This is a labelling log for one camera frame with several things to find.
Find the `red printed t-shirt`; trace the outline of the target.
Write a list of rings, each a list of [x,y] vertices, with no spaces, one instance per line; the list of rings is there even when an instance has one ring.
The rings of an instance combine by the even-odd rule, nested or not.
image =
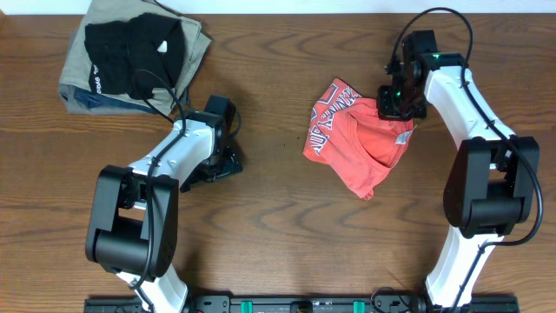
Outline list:
[[[380,119],[376,100],[336,78],[311,110],[303,155],[331,167],[368,200],[406,152],[414,129],[411,121]]]

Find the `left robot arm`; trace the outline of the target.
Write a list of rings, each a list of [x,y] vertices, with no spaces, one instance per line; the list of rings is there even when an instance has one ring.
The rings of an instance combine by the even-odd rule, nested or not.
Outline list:
[[[181,111],[170,133],[146,156],[101,170],[85,254],[127,283],[135,297],[88,299],[84,311],[188,311],[188,286],[172,264],[179,195],[194,183],[242,171],[230,145],[230,128],[238,118],[229,98],[213,95],[204,110]]]

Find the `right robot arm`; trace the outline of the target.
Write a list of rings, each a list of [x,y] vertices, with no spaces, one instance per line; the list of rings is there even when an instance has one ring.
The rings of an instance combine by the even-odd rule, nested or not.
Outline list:
[[[409,312],[517,312],[515,296],[472,293],[488,256],[541,204],[536,176],[539,145],[519,137],[495,115],[460,53],[441,52],[431,30],[401,33],[402,51],[386,67],[392,78],[378,89],[383,120],[423,119],[433,106],[456,145],[443,191],[447,239],[425,289],[404,304]]]

